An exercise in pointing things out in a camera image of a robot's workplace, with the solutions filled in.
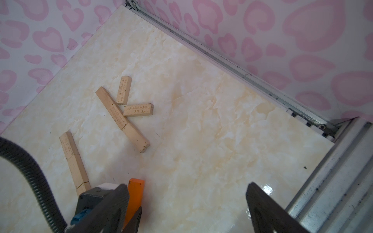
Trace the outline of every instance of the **black cable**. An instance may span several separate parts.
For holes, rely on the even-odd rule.
[[[67,224],[36,161],[20,146],[2,137],[0,156],[11,162],[26,178],[52,231],[63,233]]]

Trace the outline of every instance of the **sliding door track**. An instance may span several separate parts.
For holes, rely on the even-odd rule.
[[[162,21],[155,15],[150,14],[144,8],[139,6],[136,0],[126,0],[123,5],[134,12],[136,15],[140,16],[167,35],[180,42],[181,44],[201,55],[202,57],[219,67],[221,70],[237,78],[239,81],[243,82],[249,87],[254,88],[262,97],[271,101],[278,107],[283,108],[293,117],[305,123],[307,126],[313,128],[316,132],[322,134],[324,137],[328,138],[331,141],[334,140],[334,136],[338,128],[327,120],[313,113],[306,106],[283,94],[257,76],[243,70],[238,65],[217,54],[213,50],[207,48],[205,45],[199,43],[182,31]]]
[[[373,125],[345,122],[286,211],[310,233],[373,232]]]

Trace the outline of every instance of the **orange gripper part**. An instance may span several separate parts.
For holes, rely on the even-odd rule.
[[[134,216],[135,212],[141,206],[142,195],[144,193],[145,181],[132,178],[128,182],[128,192],[129,192],[129,202],[126,212],[126,217],[124,219],[123,228]]]

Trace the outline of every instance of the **wallpaper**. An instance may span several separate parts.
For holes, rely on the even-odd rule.
[[[121,4],[0,0],[0,133]]]
[[[373,121],[373,0],[138,0],[326,120]]]

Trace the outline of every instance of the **marble tile floor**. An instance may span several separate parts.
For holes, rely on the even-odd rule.
[[[132,77],[138,153],[95,95]],[[64,218],[77,203],[59,136],[70,130],[92,187],[145,180],[139,232],[250,232],[256,182],[286,207],[332,143],[120,6],[2,137],[34,156]],[[0,161],[1,232],[50,232],[28,184]]]

